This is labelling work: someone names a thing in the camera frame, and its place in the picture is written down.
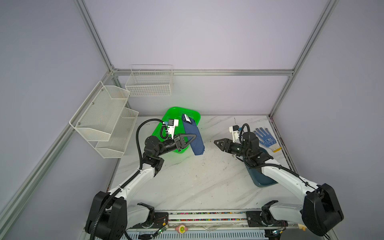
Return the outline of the dark blue paper napkin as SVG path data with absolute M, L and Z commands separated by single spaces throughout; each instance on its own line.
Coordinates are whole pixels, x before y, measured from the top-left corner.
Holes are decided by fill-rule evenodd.
M 203 143 L 203 139 L 198 128 L 196 121 L 189 117 L 186 114 L 182 115 L 183 127 L 185 130 L 185 134 L 188 135 L 188 140 L 192 141 L 190 146 L 193 150 L 195 156 L 203 155 L 205 151 L 205 146 Z

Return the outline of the silver metal spoon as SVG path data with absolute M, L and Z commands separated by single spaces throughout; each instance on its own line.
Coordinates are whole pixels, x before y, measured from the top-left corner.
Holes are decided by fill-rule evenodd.
M 192 123 L 191 119 L 186 114 L 184 114 L 184 118 L 185 118 L 186 122 L 188 122 L 190 124 Z

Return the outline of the dark teal plastic tray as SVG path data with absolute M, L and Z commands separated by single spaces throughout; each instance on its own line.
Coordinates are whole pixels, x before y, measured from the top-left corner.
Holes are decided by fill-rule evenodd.
M 277 184 L 275 180 L 265 176 L 262 173 L 261 168 L 258 168 L 258 166 L 263 165 L 265 161 L 270 159 L 273 159 L 273 157 L 263 148 L 259 148 L 256 153 L 252 150 L 247 150 L 245 156 L 243 157 L 246 169 L 253 183 L 259 188 Z

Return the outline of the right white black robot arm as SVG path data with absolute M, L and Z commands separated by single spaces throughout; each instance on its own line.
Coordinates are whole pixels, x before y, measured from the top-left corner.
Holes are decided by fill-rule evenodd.
M 299 204 L 285 204 L 271 200 L 264 204 L 260 214 L 263 225 L 271 226 L 278 221 L 293 222 L 324 237 L 344 220 L 336 192 L 330 185 L 309 181 L 279 164 L 260 147 L 259 138 L 254 133 L 242 134 L 239 143 L 224 138 L 215 140 L 214 144 L 222 152 L 240 158 L 257 186 L 280 184 L 300 201 Z

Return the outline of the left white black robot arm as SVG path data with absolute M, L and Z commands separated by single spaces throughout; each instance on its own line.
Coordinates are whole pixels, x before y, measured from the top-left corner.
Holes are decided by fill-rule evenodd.
M 161 170 L 164 163 L 161 155 L 185 149 L 196 137 L 194 134 L 177 134 L 162 142 L 155 136 L 149 136 L 145 141 L 140 168 L 116 188 L 95 195 L 85 227 L 90 238 L 119 240 L 127 229 L 136 225 L 152 227 L 154 207 L 144 203 L 132 207 L 130 202 L 139 189 Z

